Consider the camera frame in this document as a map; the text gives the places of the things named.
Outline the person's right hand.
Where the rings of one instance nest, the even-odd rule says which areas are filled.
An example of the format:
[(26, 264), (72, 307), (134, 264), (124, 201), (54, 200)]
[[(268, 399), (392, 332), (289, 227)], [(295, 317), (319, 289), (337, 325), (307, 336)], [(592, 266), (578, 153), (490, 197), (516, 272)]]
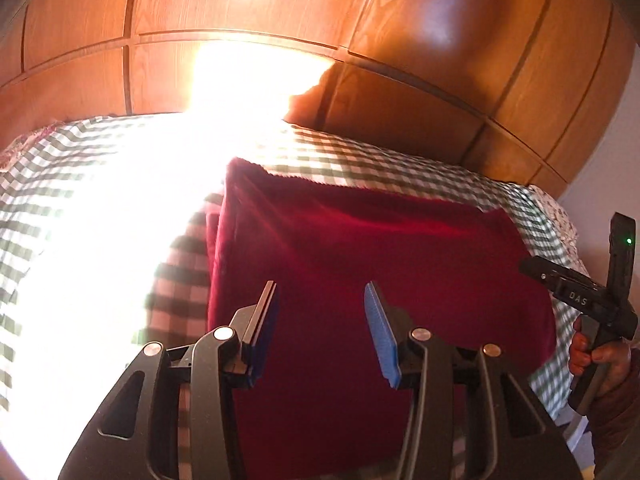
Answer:
[(570, 343), (570, 357), (568, 369), (574, 377), (582, 377), (591, 364), (606, 367), (606, 375), (602, 379), (600, 388), (594, 395), (596, 398), (605, 396), (627, 378), (631, 366), (631, 348), (626, 341), (612, 341), (596, 350), (588, 349), (588, 338), (582, 331), (582, 316), (574, 322), (574, 336)]

